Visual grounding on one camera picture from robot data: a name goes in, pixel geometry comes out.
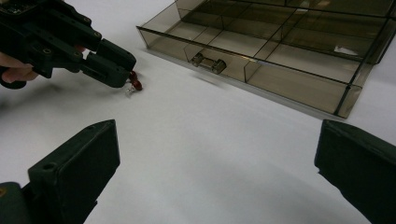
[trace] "smoked plastic storage box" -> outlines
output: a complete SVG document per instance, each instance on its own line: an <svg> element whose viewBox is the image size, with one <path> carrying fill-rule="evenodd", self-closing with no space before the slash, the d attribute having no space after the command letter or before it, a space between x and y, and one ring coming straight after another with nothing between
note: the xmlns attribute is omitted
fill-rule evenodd
<svg viewBox="0 0 396 224"><path fill-rule="evenodd" d="M149 49L347 118L395 35L393 0L177 0Z"/></svg>

